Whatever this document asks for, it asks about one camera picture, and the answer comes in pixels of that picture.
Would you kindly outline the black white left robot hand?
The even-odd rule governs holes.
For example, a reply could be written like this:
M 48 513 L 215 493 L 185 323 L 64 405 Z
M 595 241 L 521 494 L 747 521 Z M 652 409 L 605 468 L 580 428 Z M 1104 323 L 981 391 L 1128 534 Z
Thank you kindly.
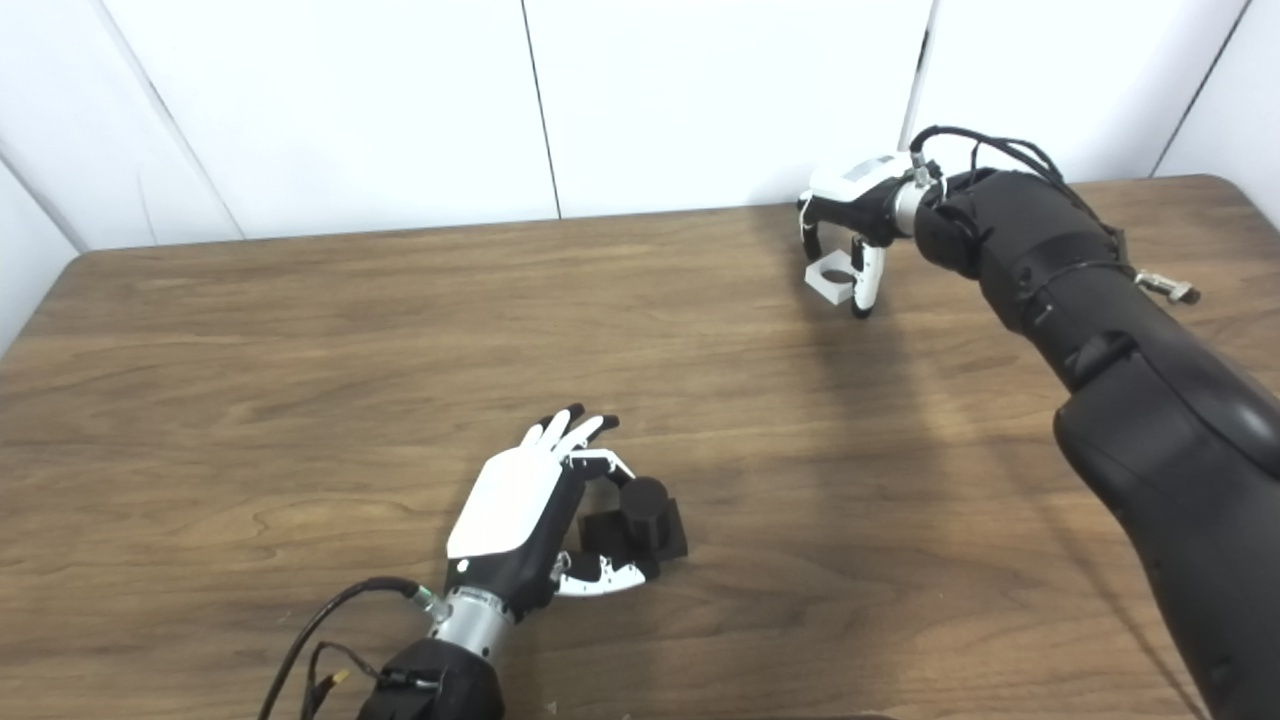
M 586 416 L 572 404 L 490 456 L 447 539 L 445 591 L 492 594 L 521 623 L 557 596 L 586 598 L 655 582 L 657 562 L 563 547 L 589 482 L 625 487 L 637 478 L 614 451 L 591 446 L 618 424 L 616 415 Z

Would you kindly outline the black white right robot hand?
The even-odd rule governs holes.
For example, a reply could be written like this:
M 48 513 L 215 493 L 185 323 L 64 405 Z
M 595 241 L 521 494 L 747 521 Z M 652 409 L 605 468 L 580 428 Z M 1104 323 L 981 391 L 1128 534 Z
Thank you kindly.
M 873 313 L 887 249 L 904 237 L 895 197 L 909 170 L 910 161 L 900 154 L 872 158 L 842 173 L 817 170 L 797 197 L 805 281 L 828 302 L 850 304 L 858 319 Z M 850 231 L 851 250 L 823 254 L 823 224 Z

